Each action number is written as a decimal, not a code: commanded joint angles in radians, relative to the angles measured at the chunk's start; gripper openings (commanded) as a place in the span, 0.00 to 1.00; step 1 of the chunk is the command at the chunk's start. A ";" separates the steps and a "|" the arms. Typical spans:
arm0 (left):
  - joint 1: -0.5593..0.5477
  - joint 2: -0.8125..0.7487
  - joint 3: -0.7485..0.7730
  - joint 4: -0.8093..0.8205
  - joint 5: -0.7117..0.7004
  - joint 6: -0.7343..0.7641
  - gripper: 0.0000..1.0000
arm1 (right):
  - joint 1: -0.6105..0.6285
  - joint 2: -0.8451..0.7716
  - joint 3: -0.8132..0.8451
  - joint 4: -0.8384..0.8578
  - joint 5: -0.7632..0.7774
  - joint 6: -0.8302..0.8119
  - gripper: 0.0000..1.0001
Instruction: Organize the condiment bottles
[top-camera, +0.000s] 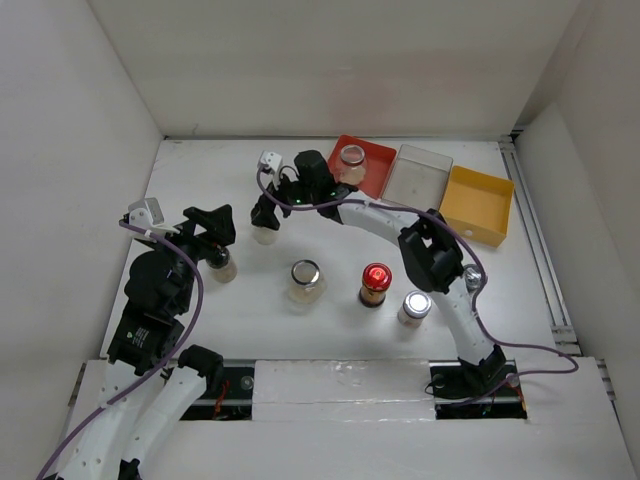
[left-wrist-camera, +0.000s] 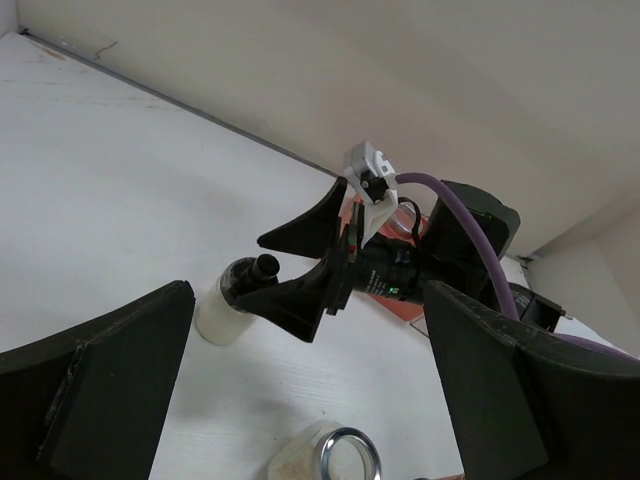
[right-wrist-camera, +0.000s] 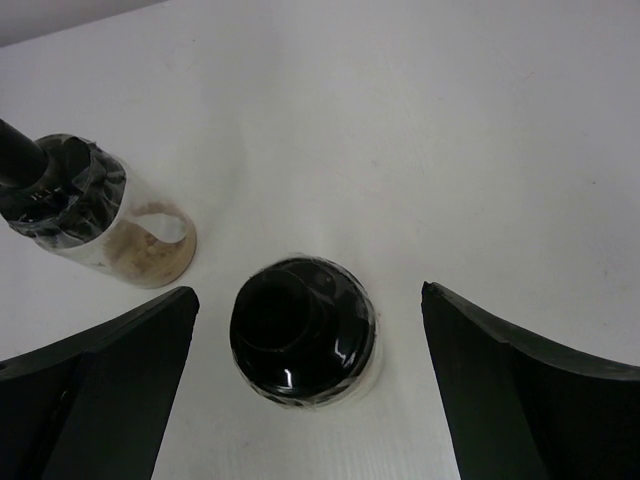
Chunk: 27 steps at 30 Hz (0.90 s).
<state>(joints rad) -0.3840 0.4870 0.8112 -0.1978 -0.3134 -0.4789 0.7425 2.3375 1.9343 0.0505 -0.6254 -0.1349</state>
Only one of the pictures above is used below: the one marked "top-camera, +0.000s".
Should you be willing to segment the black-capped white bottle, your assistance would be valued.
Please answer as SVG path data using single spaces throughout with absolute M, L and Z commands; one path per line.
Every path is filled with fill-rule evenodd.
M 253 226 L 252 236 L 260 245 L 272 245 L 278 239 L 278 230 L 274 230 L 264 226 Z

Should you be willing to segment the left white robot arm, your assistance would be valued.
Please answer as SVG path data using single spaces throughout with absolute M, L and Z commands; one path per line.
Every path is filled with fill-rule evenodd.
M 219 260 L 235 242 L 232 208 L 189 207 L 183 215 L 169 226 L 157 200 L 146 198 L 120 221 L 147 250 L 129 267 L 98 404 L 60 442 L 39 478 L 138 479 L 191 404 L 222 387 L 222 356 L 186 341 L 204 302 L 198 264 Z

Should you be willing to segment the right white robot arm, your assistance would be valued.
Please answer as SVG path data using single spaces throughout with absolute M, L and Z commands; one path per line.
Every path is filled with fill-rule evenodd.
M 258 176 L 268 176 L 251 210 L 252 225 L 272 236 L 293 212 L 315 211 L 335 223 L 362 229 L 400 250 L 405 273 L 442 312 L 456 346 L 461 397 L 480 396 L 503 379 L 502 348 L 482 331 L 464 280 L 463 253 L 453 230 L 434 209 L 420 211 L 376 202 L 355 186 L 339 183 L 316 150 L 294 159 L 296 178 L 283 175 L 282 157 L 263 152 Z

